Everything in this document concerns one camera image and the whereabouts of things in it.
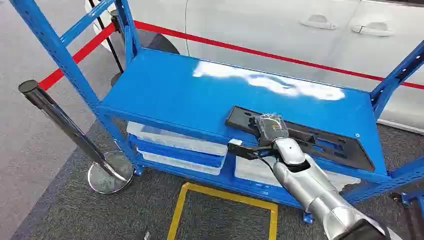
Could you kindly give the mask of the grey film-wrapped right robot hand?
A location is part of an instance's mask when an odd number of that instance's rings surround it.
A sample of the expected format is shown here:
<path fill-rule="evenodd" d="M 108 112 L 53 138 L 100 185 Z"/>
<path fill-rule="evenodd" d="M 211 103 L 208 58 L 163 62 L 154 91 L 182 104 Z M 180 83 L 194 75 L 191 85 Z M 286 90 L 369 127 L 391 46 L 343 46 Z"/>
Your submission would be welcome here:
<path fill-rule="evenodd" d="M 281 115 L 265 113 L 253 119 L 260 135 L 260 146 L 268 146 L 276 139 L 289 137 L 289 130 Z"/>

